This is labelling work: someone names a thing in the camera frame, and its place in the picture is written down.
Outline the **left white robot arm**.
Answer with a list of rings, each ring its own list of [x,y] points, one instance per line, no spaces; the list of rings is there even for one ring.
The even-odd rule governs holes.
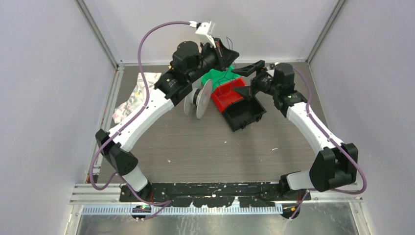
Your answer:
[[[131,148],[157,119],[192,92],[195,81],[211,70],[224,71],[238,57],[239,53],[225,47],[219,38],[214,38],[212,45],[193,41],[180,43],[172,55],[171,68],[160,76],[146,100],[110,131],[97,131],[98,153],[130,185],[131,196],[137,202],[146,202],[150,189]]]

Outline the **grey plastic cable spool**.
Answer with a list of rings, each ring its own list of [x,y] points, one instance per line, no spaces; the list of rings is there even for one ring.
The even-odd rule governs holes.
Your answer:
[[[191,92],[184,99],[184,113],[190,115],[196,111],[197,119],[201,119],[209,105],[212,94],[213,81],[207,80],[205,84],[197,80],[196,85],[192,85]]]

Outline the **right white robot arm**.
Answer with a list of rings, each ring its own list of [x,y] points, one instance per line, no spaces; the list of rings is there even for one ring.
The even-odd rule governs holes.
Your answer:
[[[316,155],[308,171],[281,177],[279,194],[282,199],[292,201],[301,189],[324,192],[356,182],[357,147],[344,143],[314,115],[305,96],[295,90],[295,69],[292,65],[274,63],[267,68],[265,62],[260,60],[232,72],[243,77],[254,73],[248,86],[234,90],[246,100],[254,98],[258,92],[270,95],[274,106],[300,130]]]

